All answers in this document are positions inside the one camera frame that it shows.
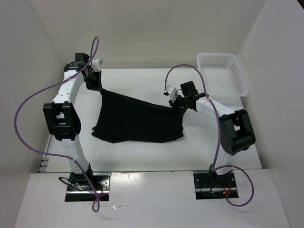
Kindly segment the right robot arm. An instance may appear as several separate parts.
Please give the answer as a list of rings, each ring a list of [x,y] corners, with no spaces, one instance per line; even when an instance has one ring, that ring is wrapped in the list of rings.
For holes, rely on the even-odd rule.
[[[170,106],[181,115],[188,109],[199,112],[216,121],[219,127],[216,155],[208,175],[210,185],[218,187],[231,173],[237,153],[248,150],[256,142],[248,112],[228,108],[199,93],[192,81],[181,84],[180,88],[183,95],[179,95],[175,87],[165,87],[164,95],[170,97]]]

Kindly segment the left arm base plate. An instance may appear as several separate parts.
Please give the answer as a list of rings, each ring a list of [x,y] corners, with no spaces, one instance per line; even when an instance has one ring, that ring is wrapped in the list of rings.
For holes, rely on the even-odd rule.
[[[111,174],[96,172],[89,177],[91,178],[93,188],[90,186],[83,174],[77,176],[76,174],[71,173],[68,178],[58,178],[67,186],[65,202],[93,202],[96,199],[94,189],[99,195],[99,201],[109,201]]]

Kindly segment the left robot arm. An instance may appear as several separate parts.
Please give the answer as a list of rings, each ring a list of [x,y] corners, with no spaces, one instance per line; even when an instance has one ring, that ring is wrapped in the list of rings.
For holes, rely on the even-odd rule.
[[[43,105],[49,133],[59,141],[65,156],[69,157],[71,174],[69,185],[75,190],[89,190],[95,184],[91,166],[84,156],[79,140],[81,121],[74,108],[80,86],[100,91],[102,59],[91,59],[85,53],[76,53],[75,60],[64,68],[59,91],[50,103]]]

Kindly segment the black shorts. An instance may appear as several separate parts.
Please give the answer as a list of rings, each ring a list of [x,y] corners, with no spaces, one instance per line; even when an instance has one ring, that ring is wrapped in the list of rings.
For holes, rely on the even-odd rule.
[[[103,89],[102,106],[92,135],[110,143],[166,143],[184,136],[182,120],[173,108]]]

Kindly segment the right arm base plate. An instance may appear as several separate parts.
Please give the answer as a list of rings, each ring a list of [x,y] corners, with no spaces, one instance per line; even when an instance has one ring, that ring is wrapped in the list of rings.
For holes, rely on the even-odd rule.
[[[196,200],[238,198],[235,175],[232,171],[218,176],[210,171],[195,171],[193,173]]]

